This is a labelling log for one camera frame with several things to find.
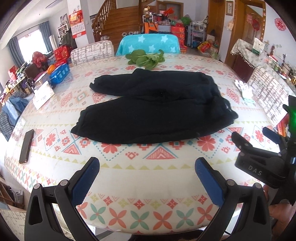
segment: wooden staircase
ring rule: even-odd
[[[117,9],[116,0],[105,0],[92,24],[95,41],[100,41],[102,36],[109,36],[116,53],[123,38],[122,33],[139,31],[140,24],[141,6]]]

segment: plaid shirt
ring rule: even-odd
[[[12,93],[14,97],[25,98],[27,94],[21,91],[15,91]],[[5,139],[8,141],[14,129],[14,125],[11,123],[8,115],[4,112],[0,112],[0,132],[4,135]]]

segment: hand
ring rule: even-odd
[[[269,187],[267,185],[263,186],[264,194],[267,201],[268,201],[268,188]],[[292,206],[289,203],[288,204],[279,203],[275,205],[270,205],[268,209],[269,209],[269,215],[278,220],[272,229],[272,234],[274,235],[275,238],[277,238],[285,230],[290,220],[292,219],[296,211],[296,205]]]

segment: white card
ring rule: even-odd
[[[44,82],[44,84],[35,91],[35,96],[33,97],[33,104],[36,109],[39,110],[53,95],[54,92],[49,86],[48,81]]]

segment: ceiling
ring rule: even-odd
[[[63,8],[67,7],[67,0],[62,0],[57,5],[46,8],[50,5],[54,0],[41,0],[39,1],[23,18],[21,25],[17,29],[17,33],[20,33],[29,27],[35,25],[35,23],[39,23],[41,20],[48,18]]]
[[[11,24],[3,34],[0,40],[0,49],[3,49],[15,34],[39,24],[41,20],[46,19],[67,7],[67,0],[62,0],[57,5],[46,9],[46,7],[52,2],[54,2],[54,0],[32,0],[26,7],[24,7],[12,20]]]

